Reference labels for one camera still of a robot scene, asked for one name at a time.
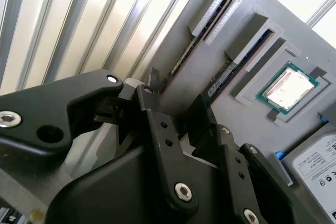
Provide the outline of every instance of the metal screw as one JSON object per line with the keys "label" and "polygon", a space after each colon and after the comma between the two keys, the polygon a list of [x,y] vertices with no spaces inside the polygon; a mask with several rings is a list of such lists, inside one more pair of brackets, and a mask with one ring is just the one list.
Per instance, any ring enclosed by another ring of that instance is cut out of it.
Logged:
{"label": "metal screw", "polygon": [[0,111],[0,127],[11,128],[18,126],[21,122],[21,116],[13,111]]}
{"label": "metal screw", "polygon": [[249,224],[259,224],[257,216],[251,210],[245,209],[244,215]]}
{"label": "metal screw", "polygon": [[153,91],[152,91],[150,88],[144,88],[144,90],[145,90],[147,93],[149,93],[149,94],[152,94],[152,93],[153,93]]}
{"label": "metal screw", "polygon": [[177,183],[175,185],[175,193],[179,199],[188,202],[192,198],[192,193],[190,188],[184,183]]}
{"label": "metal screw", "polygon": [[110,82],[113,82],[113,83],[117,83],[118,80],[116,77],[113,77],[113,76],[107,76],[107,79],[110,81]]}
{"label": "metal screw", "polygon": [[257,152],[257,150],[254,148],[254,147],[252,147],[252,146],[250,146],[250,151],[252,151],[254,154],[257,154],[258,152]]}
{"label": "metal screw", "polygon": [[230,134],[230,131],[227,127],[222,127],[222,131],[224,131],[225,134]]}

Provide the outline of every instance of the black plastic bracket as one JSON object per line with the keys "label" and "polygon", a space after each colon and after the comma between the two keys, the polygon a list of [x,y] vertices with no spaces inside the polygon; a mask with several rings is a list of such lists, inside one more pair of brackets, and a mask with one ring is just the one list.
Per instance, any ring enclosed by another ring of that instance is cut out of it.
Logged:
{"label": "black plastic bracket", "polygon": [[30,164],[22,170],[31,172],[60,165],[77,135],[101,126],[92,119],[94,103],[118,96],[122,88],[120,79],[97,70],[1,96],[0,111],[13,111],[21,118],[15,127],[0,127],[2,166]]}
{"label": "black plastic bracket", "polygon": [[265,219],[272,220],[277,216],[278,223],[318,223],[257,147],[244,144],[240,152],[249,162],[253,186]]}
{"label": "black plastic bracket", "polygon": [[[148,86],[138,86],[135,91],[143,113],[142,134],[151,160],[158,173],[153,176],[156,208],[169,221],[186,222],[198,209],[198,196],[186,167],[177,133],[170,116],[163,114],[158,95]],[[192,193],[190,201],[181,200],[175,191],[177,183],[186,184]]]}

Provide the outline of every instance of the gray 3d printed board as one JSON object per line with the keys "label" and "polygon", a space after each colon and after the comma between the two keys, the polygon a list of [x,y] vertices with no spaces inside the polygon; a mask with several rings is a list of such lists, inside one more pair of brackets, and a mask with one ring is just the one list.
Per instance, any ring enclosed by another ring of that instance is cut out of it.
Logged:
{"label": "gray 3d printed board", "polygon": [[[205,12],[204,3],[188,2],[152,62],[164,79],[193,39],[199,39],[162,89],[165,111],[185,112],[198,94],[220,80],[216,94],[209,95],[212,109],[238,145],[250,142],[266,156],[297,146],[321,127],[318,112],[336,99],[336,50],[277,0],[242,0],[208,45],[189,28],[195,15]],[[256,96],[288,61],[320,84],[285,115]],[[228,66],[233,70],[226,76]]]}

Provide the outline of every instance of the hard drive label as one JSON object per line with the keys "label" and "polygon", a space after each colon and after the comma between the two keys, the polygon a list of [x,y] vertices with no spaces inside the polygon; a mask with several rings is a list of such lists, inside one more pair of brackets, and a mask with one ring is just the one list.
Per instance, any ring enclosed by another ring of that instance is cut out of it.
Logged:
{"label": "hard drive label", "polygon": [[336,224],[336,134],[311,145],[294,159],[293,167]]}

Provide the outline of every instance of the hole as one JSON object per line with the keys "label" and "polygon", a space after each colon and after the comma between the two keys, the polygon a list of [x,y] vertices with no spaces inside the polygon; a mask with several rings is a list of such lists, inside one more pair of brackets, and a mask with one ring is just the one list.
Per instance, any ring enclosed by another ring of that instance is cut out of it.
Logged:
{"label": "hole", "polygon": [[37,130],[37,136],[45,143],[55,144],[63,139],[63,131],[51,125],[43,125]]}
{"label": "hole", "polygon": [[242,174],[242,173],[238,173],[238,175],[242,178],[242,179],[244,179],[245,178],[245,175],[244,174]]}
{"label": "hole", "polygon": [[180,192],[181,192],[181,194],[184,195],[184,196],[187,196],[187,194],[188,194],[188,190],[187,190],[186,188],[184,188],[184,187],[181,187],[181,188],[180,188]]}
{"label": "hole", "polygon": [[249,214],[248,215],[248,218],[250,219],[250,221],[254,222],[256,220],[256,218],[252,215],[252,214]]}
{"label": "hole", "polygon": [[173,142],[170,141],[169,139],[166,140],[166,145],[168,145],[169,147],[173,146]]}
{"label": "hole", "polygon": [[161,127],[163,127],[163,128],[166,129],[166,128],[168,127],[168,125],[167,125],[166,123],[162,122],[162,123],[161,123]]}
{"label": "hole", "polygon": [[4,122],[8,122],[8,123],[10,123],[11,121],[13,121],[14,119],[15,119],[15,117],[14,116],[12,116],[12,115],[3,115],[2,117],[1,117],[1,119],[4,121]]}

